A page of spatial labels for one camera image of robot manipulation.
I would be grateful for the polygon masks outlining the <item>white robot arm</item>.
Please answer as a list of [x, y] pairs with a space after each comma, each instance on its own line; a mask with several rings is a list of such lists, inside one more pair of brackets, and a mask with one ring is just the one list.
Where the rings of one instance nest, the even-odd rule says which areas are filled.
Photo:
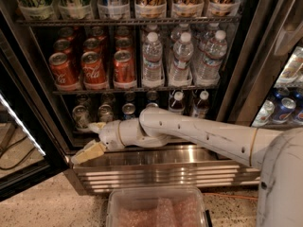
[[71, 158], [78, 165], [106, 150], [159, 148], [172, 136], [260, 171], [256, 227], [303, 227], [303, 129], [252, 128], [172, 113], [157, 107], [124, 121], [90, 123], [98, 141]]

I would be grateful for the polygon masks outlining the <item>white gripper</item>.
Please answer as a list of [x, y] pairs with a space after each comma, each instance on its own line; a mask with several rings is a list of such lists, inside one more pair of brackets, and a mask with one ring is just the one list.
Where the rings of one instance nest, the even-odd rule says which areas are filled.
[[145, 135], [137, 118], [124, 121], [116, 120], [106, 125], [104, 122], [94, 122], [88, 125], [88, 129], [98, 133], [100, 141], [105, 146], [96, 140], [90, 141], [71, 158], [74, 165], [102, 156], [106, 148], [120, 150], [128, 146], [142, 147], [144, 144]]

